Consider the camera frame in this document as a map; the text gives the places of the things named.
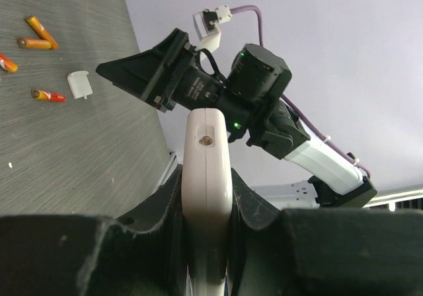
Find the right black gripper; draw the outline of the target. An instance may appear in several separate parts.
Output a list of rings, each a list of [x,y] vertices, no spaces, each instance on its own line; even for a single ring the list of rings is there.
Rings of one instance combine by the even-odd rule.
[[[95,71],[115,87],[165,113],[176,106],[174,92],[195,55],[188,33],[175,28],[152,50],[101,63]]]

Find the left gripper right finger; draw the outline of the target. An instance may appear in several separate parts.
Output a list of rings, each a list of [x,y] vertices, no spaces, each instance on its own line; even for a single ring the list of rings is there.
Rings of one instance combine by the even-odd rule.
[[[230,295],[421,295],[422,212],[285,209],[234,172]]]

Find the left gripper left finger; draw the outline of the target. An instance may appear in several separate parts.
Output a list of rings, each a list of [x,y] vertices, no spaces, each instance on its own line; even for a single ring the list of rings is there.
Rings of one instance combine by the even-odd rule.
[[[182,168],[118,218],[1,217],[2,295],[184,295]]]

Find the white battery cover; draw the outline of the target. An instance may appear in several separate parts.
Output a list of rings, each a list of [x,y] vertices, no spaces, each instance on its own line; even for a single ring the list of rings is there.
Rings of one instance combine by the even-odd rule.
[[[86,100],[93,93],[88,74],[88,71],[74,71],[67,76],[74,99],[84,98]]]

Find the white remote control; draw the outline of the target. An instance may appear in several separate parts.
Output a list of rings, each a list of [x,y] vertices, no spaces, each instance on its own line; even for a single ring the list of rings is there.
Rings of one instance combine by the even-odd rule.
[[[193,295],[223,295],[233,206],[225,118],[214,108],[188,115],[181,182]]]

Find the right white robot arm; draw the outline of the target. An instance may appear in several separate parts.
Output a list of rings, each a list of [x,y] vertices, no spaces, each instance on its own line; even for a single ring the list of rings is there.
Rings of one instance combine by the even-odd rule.
[[[363,207],[377,193],[352,155],[334,150],[282,100],[291,71],[262,46],[244,45],[224,76],[211,48],[192,45],[175,29],[152,49],[101,63],[96,72],[161,112],[176,105],[221,111],[229,142],[248,135],[248,146],[309,171],[322,207]]]

